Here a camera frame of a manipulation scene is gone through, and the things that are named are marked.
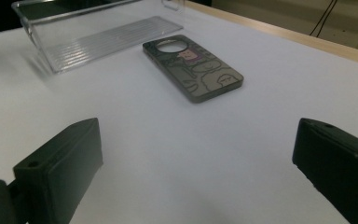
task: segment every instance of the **transparent plastic box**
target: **transparent plastic box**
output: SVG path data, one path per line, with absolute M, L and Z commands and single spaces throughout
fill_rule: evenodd
M 26 33 L 53 73 L 183 29 L 186 0 L 15 2 Z

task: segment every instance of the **white tabletop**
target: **white tabletop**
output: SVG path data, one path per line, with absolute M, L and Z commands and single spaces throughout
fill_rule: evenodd
M 201 104 L 136 46 L 60 75 L 0 33 L 0 178 L 98 118 L 104 166 L 71 223 L 348 223 L 292 164 L 300 118 L 358 136 L 358 63 L 188 9 L 186 35 L 245 77 Z

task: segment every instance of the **gray phone case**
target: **gray phone case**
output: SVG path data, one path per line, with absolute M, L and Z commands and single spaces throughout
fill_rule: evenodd
M 177 41 L 186 43 L 186 48 L 177 52 L 158 50 Z M 235 90 L 243 82 L 240 73 L 184 35 L 144 43 L 144 52 L 194 103 Z

